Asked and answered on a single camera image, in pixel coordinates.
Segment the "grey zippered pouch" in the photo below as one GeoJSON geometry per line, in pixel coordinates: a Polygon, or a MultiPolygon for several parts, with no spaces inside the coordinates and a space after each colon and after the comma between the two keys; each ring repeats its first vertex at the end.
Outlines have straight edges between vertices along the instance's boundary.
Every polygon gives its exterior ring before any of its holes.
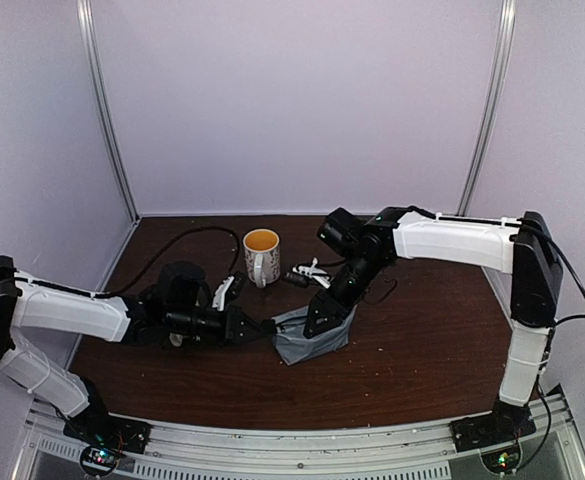
{"type": "Polygon", "coordinates": [[[351,311],[341,326],[313,338],[306,338],[303,335],[307,312],[308,307],[302,307],[273,318],[276,334],[272,344],[288,366],[335,352],[349,343],[350,328],[356,309],[351,311]]]}

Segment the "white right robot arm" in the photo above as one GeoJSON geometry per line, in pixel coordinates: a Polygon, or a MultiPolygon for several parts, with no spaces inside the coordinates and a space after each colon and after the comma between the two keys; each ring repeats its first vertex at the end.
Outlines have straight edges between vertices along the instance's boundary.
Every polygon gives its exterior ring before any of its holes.
{"type": "Polygon", "coordinates": [[[411,286],[397,325],[383,334],[426,346],[407,349],[415,372],[399,417],[431,420],[486,406],[501,346],[507,353],[493,412],[507,422],[522,416],[549,355],[564,268],[540,214],[469,219],[410,206],[362,220],[340,208],[318,235],[343,265],[310,301],[306,338],[342,326],[378,275],[407,265],[411,286]]]}

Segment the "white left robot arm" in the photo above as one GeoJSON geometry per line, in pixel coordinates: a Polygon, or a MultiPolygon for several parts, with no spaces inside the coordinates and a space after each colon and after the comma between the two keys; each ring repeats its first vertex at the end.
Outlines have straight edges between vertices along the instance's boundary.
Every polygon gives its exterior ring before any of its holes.
{"type": "Polygon", "coordinates": [[[91,426],[109,412],[96,388],[51,361],[22,334],[43,328],[148,345],[171,335],[242,344],[275,333],[271,320],[251,319],[232,305],[244,274],[212,290],[201,267],[186,261],[162,268],[155,284],[136,295],[91,292],[36,278],[0,256],[0,372],[55,406],[70,421],[91,426]]]}

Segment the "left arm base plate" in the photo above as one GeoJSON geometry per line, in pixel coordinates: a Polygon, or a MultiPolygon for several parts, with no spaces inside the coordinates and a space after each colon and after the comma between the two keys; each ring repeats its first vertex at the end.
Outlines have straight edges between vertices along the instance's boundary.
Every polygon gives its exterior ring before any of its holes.
{"type": "Polygon", "coordinates": [[[94,478],[112,474],[129,454],[143,454],[151,433],[147,422],[110,415],[88,420],[60,414],[59,418],[65,436],[86,444],[79,454],[79,466],[94,478]]]}

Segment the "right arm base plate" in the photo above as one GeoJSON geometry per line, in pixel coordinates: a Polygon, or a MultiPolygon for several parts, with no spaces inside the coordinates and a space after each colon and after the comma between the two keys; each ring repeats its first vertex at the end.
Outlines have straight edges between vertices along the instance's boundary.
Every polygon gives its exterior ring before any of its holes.
{"type": "Polygon", "coordinates": [[[520,441],[537,429],[528,417],[517,426],[499,426],[492,414],[465,417],[450,424],[458,453],[477,450],[483,467],[492,474],[514,474],[523,463],[520,441]]]}

